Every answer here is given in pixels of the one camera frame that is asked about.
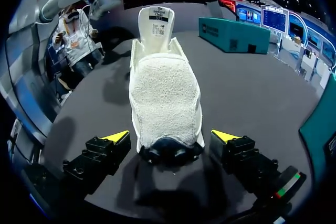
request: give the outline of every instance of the red banner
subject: red banner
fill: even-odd
[[[224,5],[226,5],[236,13],[236,1],[234,0],[219,0],[219,1],[221,1]]]

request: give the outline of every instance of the green light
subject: green light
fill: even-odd
[[[283,188],[280,189],[280,190],[277,192],[277,194],[278,194],[280,197],[282,197],[285,193],[286,193],[286,190],[284,190]]]

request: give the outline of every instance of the teal box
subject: teal box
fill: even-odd
[[[329,168],[336,164],[336,75],[331,74],[313,113],[300,128],[319,185]]]
[[[224,52],[267,54],[270,30],[220,18],[199,18],[199,36]]]

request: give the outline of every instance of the shoe tongue label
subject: shoe tongue label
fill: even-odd
[[[150,7],[149,19],[168,22],[169,21],[169,9],[163,7]]]
[[[163,37],[165,31],[165,25],[153,24],[152,26],[152,35],[155,37]]]

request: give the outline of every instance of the person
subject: person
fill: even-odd
[[[64,45],[69,67],[84,78],[103,57],[92,40],[97,34],[85,12],[73,4],[61,12],[52,38],[53,48],[58,50]]]

